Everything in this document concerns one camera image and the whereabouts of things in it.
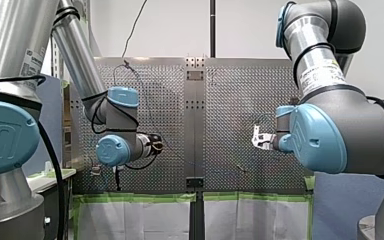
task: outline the pegboard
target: pegboard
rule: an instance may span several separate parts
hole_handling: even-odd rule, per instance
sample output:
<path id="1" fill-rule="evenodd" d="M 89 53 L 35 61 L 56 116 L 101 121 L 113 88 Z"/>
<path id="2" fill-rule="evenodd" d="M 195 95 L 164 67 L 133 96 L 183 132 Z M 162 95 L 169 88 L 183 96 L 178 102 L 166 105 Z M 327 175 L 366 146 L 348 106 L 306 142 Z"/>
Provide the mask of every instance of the pegboard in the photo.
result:
<path id="1" fill-rule="evenodd" d="M 265 152 L 251 142 L 254 124 L 273 132 L 276 108 L 298 96 L 289 61 L 201 59 L 197 73 L 204 78 L 198 80 L 188 78 L 198 66 L 191 68 L 190 58 L 128 61 L 142 83 L 130 70 L 117 67 L 123 63 L 120 58 L 99 58 L 97 65 L 107 87 L 128 86 L 139 91 L 139 131 L 161 133 L 165 150 L 146 170 L 122 171 L 123 192 L 183 193 L 190 176 L 203 176 L 205 191 L 305 192 L 306 171 L 292 155 Z M 99 176 L 90 174 L 91 166 L 98 164 L 95 145 L 102 136 L 92 133 L 77 94 L 72 98 L 79 105 L 72 112 L 72 155 L 80 169 L 74 190 L 115 191 L 111 169 L 104 168 Z"/>
<path id="2" fill-rule="evenodd" d="M 286 60 L 209 59 L 206 64 L 206 191 L 305 191 L 306 170 L 292 154 L 252 145 L 254 124 L 275 131 L 275 111 L 298 97 Z"/>
<path id="3" fill-rule="evenodd" d="M 119 58 L 97 60 L 101 78 L 107 87 L 126 86 L 138 90 L 140 94 L 138 131 L 161 134 L 164 137 L 165 150 L 157 157 L 155 163 L 145 170 L 122 170 L 120 187 L 123 192 L 135 193 L 185 192 L 184 59 L 150 61 L 128 59 L 128 61 L 139 74 L 140 81 L 129 69 L 120 66 L 123 61 Z M 80 160 L 82 165 L 78 165 L 81 170 L 75 178 L 74 189 L 79 193 L 115 191 L 115 175 L 112 169 L 103 167 L 100 175 L 91 176 L 91 166 L 99 164 L 95 155 L 95 145 L 103 135 L 95 135 L 91 131 L 91 124 L 83 116 L 82 107 L 76 108 L 77 113 L 73 117 L 73 121 L 78 119 L 80 129 L 79 141 L 73 142 L 78 142 L 77 152 L 82 159 Z M 143 166 L 150 160 L 149 158 L 138 160 L 131 165 Z"/>

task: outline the small metal part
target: small metal part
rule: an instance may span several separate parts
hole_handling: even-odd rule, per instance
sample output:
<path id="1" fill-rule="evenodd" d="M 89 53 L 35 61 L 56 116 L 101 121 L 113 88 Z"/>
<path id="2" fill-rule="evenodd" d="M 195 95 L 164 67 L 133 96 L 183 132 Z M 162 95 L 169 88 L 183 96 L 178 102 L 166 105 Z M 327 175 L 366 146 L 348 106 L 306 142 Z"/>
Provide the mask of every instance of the small metal part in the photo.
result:
<path id="1" fill-rule="evenodd" d="M 270 133 L 261 133 L 260 126 L 254 125 L 254 135 L 252 137 L 252 144 L 256 148 L 263 150 L 273 150 L 273 141 L 275 139 L 275 134 Z"/>
<path id="2" fill-rule="evenodd" d="M 203 71 L 187 71 L 186 79 L 189 81 L 203 81 L 204 72 Z"/>
<path id="3" fill-rule="evenodd" d="M 51 218 L 50 217 L 45 217 L 45 227 L 48 227 L 49 225 L 51 225 Z"/>
<path id="4" fill-rule="evenodd" d="M 101 165 L 92 166 L 92 169 L 90 170 L 91 176 L 100 176 L 102 172 Z"/>
<path id="5" fill-rule="evenodd" d="M 291 97 L 289 99 L 289 105 L 296 106 L 299 104 L 299 98 L 298 97 Z"/>

